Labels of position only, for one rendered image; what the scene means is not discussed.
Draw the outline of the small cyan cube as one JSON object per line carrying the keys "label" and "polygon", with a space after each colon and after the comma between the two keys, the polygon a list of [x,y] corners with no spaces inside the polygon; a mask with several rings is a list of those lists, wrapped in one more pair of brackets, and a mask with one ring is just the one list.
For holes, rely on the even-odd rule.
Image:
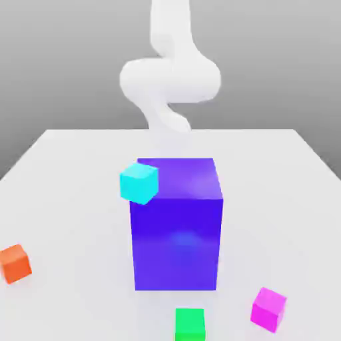
{"label": "small cyan cube", "polygon": [[159,192],[159,169],[133,163],[120,174],[120,194],[123,199],[147,204]]}

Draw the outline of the small green cube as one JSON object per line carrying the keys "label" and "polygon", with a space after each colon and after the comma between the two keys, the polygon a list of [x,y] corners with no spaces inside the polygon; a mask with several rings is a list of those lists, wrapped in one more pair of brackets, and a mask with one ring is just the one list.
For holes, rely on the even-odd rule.
{"label": "small green cube", "polygon": [[176,308],[174,341],[206,341],[203,308]]}

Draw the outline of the small magenta cube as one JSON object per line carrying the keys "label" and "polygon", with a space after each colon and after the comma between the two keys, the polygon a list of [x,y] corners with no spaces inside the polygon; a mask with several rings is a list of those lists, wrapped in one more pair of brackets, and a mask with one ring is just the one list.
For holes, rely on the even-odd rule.
{"label": "small magenta cube", "polygon": [[250,321],[275,333],[283,319],[287,297],[262,287],[257,294],[250,315]]}

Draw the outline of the small orange cube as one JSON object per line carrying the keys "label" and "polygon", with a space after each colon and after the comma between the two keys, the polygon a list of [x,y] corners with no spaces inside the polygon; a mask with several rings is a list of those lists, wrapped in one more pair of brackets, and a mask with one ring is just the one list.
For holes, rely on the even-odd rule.
{"label": "small orange cube", "polygon": [[20,244],[0,251],[0,268],[7,284],[32,274],[29,257]]}

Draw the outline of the large purple box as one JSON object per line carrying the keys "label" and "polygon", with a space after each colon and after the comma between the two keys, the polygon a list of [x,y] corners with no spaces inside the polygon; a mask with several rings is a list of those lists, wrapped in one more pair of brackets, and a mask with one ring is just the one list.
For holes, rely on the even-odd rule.
{"label": "large purple box", "polygon": [[136,290],[215,290],[224,199],[212,158],[139,158],[159,192],[130,204]]}

